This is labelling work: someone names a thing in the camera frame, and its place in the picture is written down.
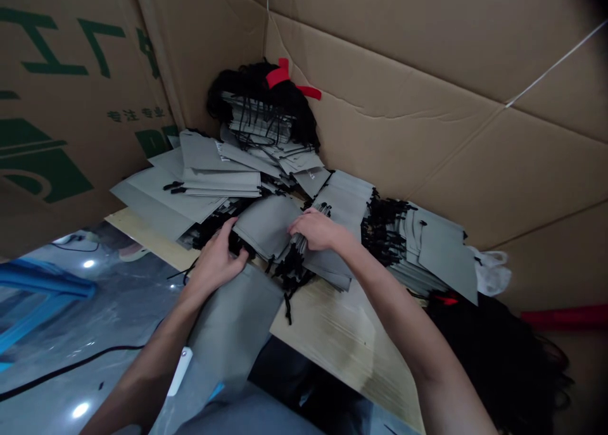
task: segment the green logo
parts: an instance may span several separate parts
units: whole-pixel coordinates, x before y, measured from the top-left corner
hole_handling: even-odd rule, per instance
[[[0,120],[0,175],[49,204],[93,189],[64,145],[23,118]]]

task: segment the white plastic bag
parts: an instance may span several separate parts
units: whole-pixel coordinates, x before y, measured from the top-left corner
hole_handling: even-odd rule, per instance
[[[477,273],[477,290],[481,294],[494,297],[502,293],[511,280],[511,271],[504,267],[507,254],[504,251],[480,252],[469,246],[475,257],[475,272]]]

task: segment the left hand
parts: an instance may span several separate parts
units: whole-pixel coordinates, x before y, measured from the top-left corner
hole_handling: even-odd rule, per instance
[[[233,258],[228,251],[228,235],[237,220],[237,217],[233,217],[226,221],[201,250],[182,292],[188,298],[202,298],[200,303],[203,303],[214,290],[240,274],[247,264],[249,253],[244,248],[237,258]]]

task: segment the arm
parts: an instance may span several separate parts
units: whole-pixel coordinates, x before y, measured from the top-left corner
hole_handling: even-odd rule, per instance
[[[344,227],[313,208],[289,228],[313,250],[333,249],[353,272],[412,371],[429,435],[496,434],[469,377],[441,332],[388,270]]]
[[[147,434],[163,407],[177,363],[205,300],[243,270],[248,254],[228,252],[228,235],[237,218],[226,221],[202,250],[188,285],[156,332],[120,378],[108,398],[80,432],[109,435],[131,424]]]

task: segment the right hand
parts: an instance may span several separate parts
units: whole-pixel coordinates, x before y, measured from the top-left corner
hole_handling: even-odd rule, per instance
[[[306,209],[302,215],[289,226],[293,236],[300,233],[306,237],[311,250],[336,250],[340,243],[355,240],[353,235],[342,225],[335,224],[314,207]]]

